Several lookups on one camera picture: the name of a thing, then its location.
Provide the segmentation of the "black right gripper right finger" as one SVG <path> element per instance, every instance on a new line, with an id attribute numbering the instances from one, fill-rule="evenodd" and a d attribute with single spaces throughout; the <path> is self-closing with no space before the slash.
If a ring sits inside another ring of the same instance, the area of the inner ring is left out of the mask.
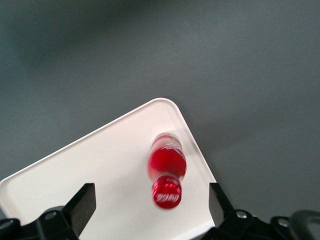
<path id="1" fill-rule="evenodd" d="M 209 184 L 209 211 L 215 224 L 210 240 L 318 240 L 312 229 L 320 226 L 320 213 L 299 210 L 290 217 L 274 216 L 264 222 L 243 209 L 235 209 L 219 183 Z"/>

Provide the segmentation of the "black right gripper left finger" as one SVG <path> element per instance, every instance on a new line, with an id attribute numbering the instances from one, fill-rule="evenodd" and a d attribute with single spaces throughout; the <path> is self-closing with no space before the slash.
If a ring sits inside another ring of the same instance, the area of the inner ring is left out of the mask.
<path id="1" fill-rule="evenodd" d="M 47 209 L 21 225 L 17 218 L 0 221 L 2 240 L 78 240 L 96 210 L 94 183 L 84 184 L 66 205 Z"/>

